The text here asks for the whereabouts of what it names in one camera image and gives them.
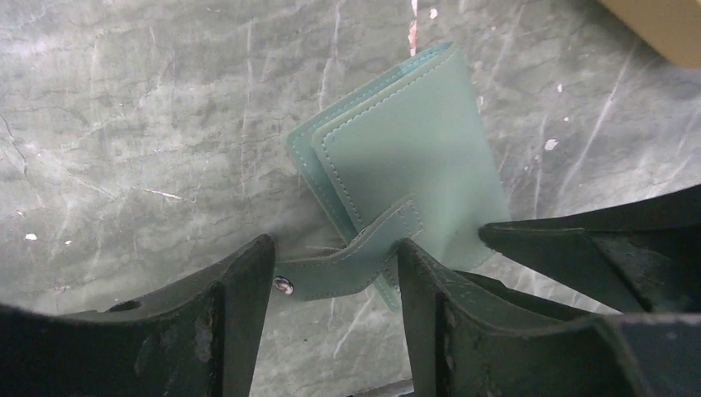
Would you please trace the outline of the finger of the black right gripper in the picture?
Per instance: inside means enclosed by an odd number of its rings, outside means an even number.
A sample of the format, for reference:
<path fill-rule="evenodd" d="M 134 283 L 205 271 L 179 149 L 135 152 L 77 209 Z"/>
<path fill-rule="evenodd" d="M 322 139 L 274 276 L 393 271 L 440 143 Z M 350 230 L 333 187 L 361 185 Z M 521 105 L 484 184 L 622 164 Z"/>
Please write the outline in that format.
<path fill-rule="evenodd" d="M 489 248 L 620 312 L 700 310 L 700 187 L 560 218 L 494 222 Z"/>

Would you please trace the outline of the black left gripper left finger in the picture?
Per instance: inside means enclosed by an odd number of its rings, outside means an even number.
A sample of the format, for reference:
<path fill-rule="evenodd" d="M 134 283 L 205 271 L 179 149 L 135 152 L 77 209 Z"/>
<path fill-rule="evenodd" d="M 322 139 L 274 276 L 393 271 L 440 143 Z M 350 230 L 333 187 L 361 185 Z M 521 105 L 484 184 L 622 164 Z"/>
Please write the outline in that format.
<path fill-rule="evenodd" d="M 275 249 L 261 235 L 141 297 L 61 316 L 1 307 L 4 396 L 247 396 Z"/>

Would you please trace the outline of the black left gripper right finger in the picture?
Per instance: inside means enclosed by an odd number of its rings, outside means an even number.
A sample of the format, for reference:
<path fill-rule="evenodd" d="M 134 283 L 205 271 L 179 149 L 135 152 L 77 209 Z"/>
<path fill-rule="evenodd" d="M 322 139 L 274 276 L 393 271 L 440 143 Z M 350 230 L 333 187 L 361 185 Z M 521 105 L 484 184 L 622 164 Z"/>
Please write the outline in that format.
<path fill-rule="evenodd" d="M 602 315 L 446 268 L 398 245 L 417 396 L 697 396 L 700 317 Z"/>

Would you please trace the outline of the yellow oval tray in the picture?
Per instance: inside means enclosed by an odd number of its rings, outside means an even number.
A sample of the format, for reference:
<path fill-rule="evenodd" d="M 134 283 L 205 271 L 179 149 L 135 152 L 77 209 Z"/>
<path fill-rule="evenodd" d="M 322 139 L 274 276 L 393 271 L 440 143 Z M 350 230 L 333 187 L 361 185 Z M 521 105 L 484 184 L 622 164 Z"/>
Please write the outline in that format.
<path fill-rule="evenodd" d="M 663 58 L 700 68 L 699 0 L 599 0 Z"/>

